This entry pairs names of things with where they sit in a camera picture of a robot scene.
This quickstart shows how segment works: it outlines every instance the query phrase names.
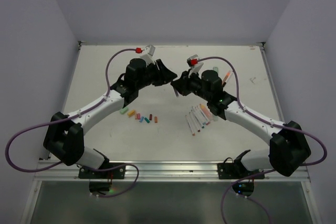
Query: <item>purple cable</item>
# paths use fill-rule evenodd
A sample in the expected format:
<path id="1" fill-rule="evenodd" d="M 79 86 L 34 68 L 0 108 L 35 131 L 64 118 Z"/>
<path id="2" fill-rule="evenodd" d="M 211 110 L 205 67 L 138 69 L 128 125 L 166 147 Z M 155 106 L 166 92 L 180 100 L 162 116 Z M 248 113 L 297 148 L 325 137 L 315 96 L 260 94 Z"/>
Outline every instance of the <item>purple cable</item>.
<path id="1" fill-rule="evenodd" d="M 87 169 L 90 169 L 93 172 L 109 172 L 111 170 L 120 169 L 120 168 L 126 167 L 128 165 L 129 166 L 133 166 L 136 169 L 136 171 L 137 171 L 137 176 L 135 177 L 135 180 L 133 181 L 133 183 L 128 188 L 126 188 L 124 191 L 121 191 L 119 193 L 112 194 L 112 195 L 98 195 L 99 198 L 113 198 L 113 197 L 116 197 L 118 195 L 124 194 L 127 191 L 131 190 L 135 186 L 135 184 L 136 184 L 136 182 L 137 182 L 137 180 L 139 178 L 139 169 L 135 165 L 133 165 L 133 164 L 123 164 L 123 165 L 118 165 L 118 166 L 115 166 L 113 168 L 108 168 L 108 169 L 94 169 L 94 168 L 86 167 Z"/>
<path id="2" fill-rule="evenodd" d="M 241 103 L 241 101 L 240 101 L 240 96 L 239 96 L 239 81 L 238 81 L 238 74 L 237 74 L 237 72 L 236 72 L 234 66 L 233 66 L 227 59 L 224 59 L 224 58 L 222 58 L 222 57 L 217 57 L 217 56 L 206 57 L 206 58 L 200 59 L 200 60 L 198 60 L 198 61 L 212 60 L 212 59 L 223 60 L 223 61 L 225 61 L 225 62 L 232 68 L 232 72 L 234 73 L 234 75 L 235 75 L 235 79 L 236 79 L 237 102 L 238 102 L 239 106 L 243 109 L 244 106 L 242 105 L 242 103 Z M 251 113 L 250 111 L 245 110 L 245 112 L 246 112 L 247 114 L 249 114 L 250 116 L 254 117 L 255 119 L 257 119 L 257 120 L 259 120 L 259 121 L 261 121 L 261 122 L 263 122 L 263 123 L 266 123 L 266 124 L 268 124 L 268 125 L 271 125 L 270 122 L 268 122 L 268 121 L 266 121 L 266 120 L 264 120 L 264 119 L 258 117 L 257 115 L 254 115 L 254 114 Z M 327 148 L 326 148 L 326 146 L 323 144 L 323 142 L 322 142 L 321 140 L 319 140 L 316 136 L 314 136 L 314 135 L 312 135 L 312 134 L 310 134 L 310 133 L 308 133 L 308 132 L 306 132 L 306 131 L 302 131 L 302 130 L 299 130 L 299 129 L 294 129 L 294 128 L 287 127 L 287 126 L 283 126 L 283 125 L 274 124 L 273 126 L 274 126 L 274 127 L 277 127 L 277 128 L 281 128 L 281 129 L 290 130 L 290 131 L 294 131 L 294 132 L 298 132 L 298 133 L 304 134 L 304 135 L 306 135 L 306 136 L 311 137 L 312 139 L 314 139 L 316 142 L 318 142 L 318 143 L 321 145 L 321 147 L 322 147 L 322 149 L 323 149 L 323 156 L 322 156 L 319 160 L 317 160 L 317 161 L 314 161 L 314 162 L 311 162 L 311 163 L 306 163 L 306 164 L 301 165 L 301 166 L 310 166 L 310 165 L 320 164 L 321 162 L 323 162 L 323 161 L 327 158 L 327 154 L 328 154 L 328 152 L 327 152 Z M 238 182 L 243 181 L 243 180 L 245 180 L 245 179 L 254 178 L 254 177 L 258 176 L 258 175 L 267 174 L 267 173 L 271 173 L 271 172 L 274 172 L 274 171 L 275 171 L 275 170 L 272 169 L 272 170 L 269 170 L 269 171 L 266 171 L 266 172 L 262 172 L 262 173 L 258 173 L 258 174 L 250 175 L 250 176 L 245 177 L 245 178 L 241 178 L 241 179 L 239 179 L 239 180 L 233 182 L 233 183 L 231 184 L 231 186 L 233 186 L 233 185 L 237 184 Z M 224 192 L 224 194 L 223 194 L 223 196 L 222 196 L 222 201 L 221 201 L 221 214 L 222 214 L 222 219 L 223 219 L 224 223 L 226 223 L 226 224 L 227 224 L 227 221 L 226 221 L 225 216 L 224 216 L 223 205 L 224 205 L 224 199 L 225 199 L 225 196 L 226 196 L 227 192 L 229 191 L 229 189 L 231 188 L 231 186 L 228 187 L 228 188 L 225 190 L 225 192 Z M 270 218 L 270 215 L 269 215 L 269 212 L 267 211 L 267 209 L 266 209 L 262 204 L 260 204 L 259 202 L 257 202 L 256 200 L 254 200 L 254 199 L 250 199 L 250 200 L 253 201 L 253 202 L 255 202 L 256 204 L 258 204 L 258 205 L 259 205 L 259 206 L 266 212 L 266 214 L 267 214 L 267 216 L 268 216 L 269 223 L 271 223 L 271 218 Z"/>
<path id="3" fill-rule="evenodd" d="M 135 49 L 133 48 L 127 48 L 127 49 L 123 49 L 123 50 L 120 50 L 119 52 L 116 52 L 111 58 L 110 60 L 108 61 L 107 65 L 106 65 L 106 68 L 105 68 L 105 79 L 106 79 L 106 83 L 107 83 L 107 92 L 106 92 L 106 96 L 108 97 L 109 94 L 110 94 L 110 81 L 109 81 L 109 77 L 108 77 L 108 71 L 109 71 L 109 66 L 110 66 L 110 63 L 111 61 L 120 53 L 122 52 L 125 52 L 125 51 L 135 51 Z M 95 109 L 96 107 L 98 107 L 99 105 L 101 105 L 103 102 L 105 101 L 105 99 L 101 99 L 97 104 L 95 104 L 94 106 L 84 110 L 82 112 L 82 114 L 86 114 L 88 112 L 90 112 L 91 110 Z M 65 118 L 65 119 L 61 119 L 61 120 L 58 120 L 58 121 L 52 121 L 52 122 L 47 122 L 47 123 L 41 123 L 41 124 L 37 124 L 37 125 L 34 125 L 34 126 L 31 126 L 31 127 L 28 127 L 26 129 L 23 129 L 17 133 L 15 133 L 8 141 L 7 145 L 6 145 L 6 148 L 5 148 L 5 157 L 6 157 L 6 160 L 8 162 L 8 164 L 20 171 L 20 172 L 23 172 L 23 173 L 36 173 L 36 172 L 42 172 L 44 170 L 48 170 L 50 168 L 53 168 L 59 164 L 61 164 L 62 162 L 59 161 L 57 163 L 54 163 L 52 165 L 49 165 L 47 167 L 43 167 L 43 168 L 40 168 L 40 169 L 23 169 L 23 168 L 20 168 L 18 167 L 17 165 L 15 165 L 12 160 L 10 159 L 11 157 L 9 156 L 9 148 L 10 148 L 10 145 L 12 144 L 12 142 L 14 141 L 15 138 L 17 138 L 18 136 L 20 136 L 21 134 L 27 132 L 27 131 L 31 131 L 31 130 L 34 130 L 34 129 L 37 129 L 37 128 L 40 128 L 40 127 L 44 127 L 44 126 L 50 126 L 50 125 L 54 125 L 54 124 L 58 124 L 58 123 L 63 123 L 63 122 L 66 122 L 66 121 L 70 121 L 72 119 L 75 119 L 79 117 L 79 115 L 74 115 L 74 116 L 70 116 L 68 118 Z"/>

